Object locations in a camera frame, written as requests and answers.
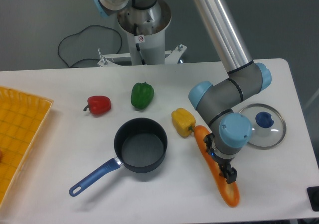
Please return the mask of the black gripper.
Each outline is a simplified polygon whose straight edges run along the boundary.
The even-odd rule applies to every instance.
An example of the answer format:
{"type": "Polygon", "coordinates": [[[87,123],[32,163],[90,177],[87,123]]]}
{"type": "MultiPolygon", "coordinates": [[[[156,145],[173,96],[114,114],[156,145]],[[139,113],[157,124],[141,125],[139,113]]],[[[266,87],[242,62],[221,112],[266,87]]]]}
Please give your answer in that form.
{"type": "Polygon", "coordinates": [[[214,149],[214,134],[207,134],[204,139],[206,152],[211,152],[211,156],[215,162],[218,163],[220,169],[220,176],[225,178],[227,184],[234,183],[237,179],[237,170],[231,167],[233,155],[221,153],[219,150],[214,149]]]}

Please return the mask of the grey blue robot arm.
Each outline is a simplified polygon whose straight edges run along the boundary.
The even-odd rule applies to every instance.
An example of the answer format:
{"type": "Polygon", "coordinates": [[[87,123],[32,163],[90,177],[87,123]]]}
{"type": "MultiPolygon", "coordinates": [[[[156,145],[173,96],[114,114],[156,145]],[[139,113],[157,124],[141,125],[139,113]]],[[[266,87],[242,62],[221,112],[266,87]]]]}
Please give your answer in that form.
{"type": "MultiPolygon", "coordinates": [[[[168,5],[162,0],[93,0],[103,17],[117,15],[127,33],[133,65],[162,64],[164,41],[157,38],[171,21],[168,5]]],[[[228,74],[217,85],[201,82],[188,98],[212,133],[207,151],[217,162],[221,175],[231,184],[237,172],[231,161],[249,141],[251,122],[233,107],[267,88],[271,73],[249,55],[223,0],[194,0],[213,45],[228,74]]]]}

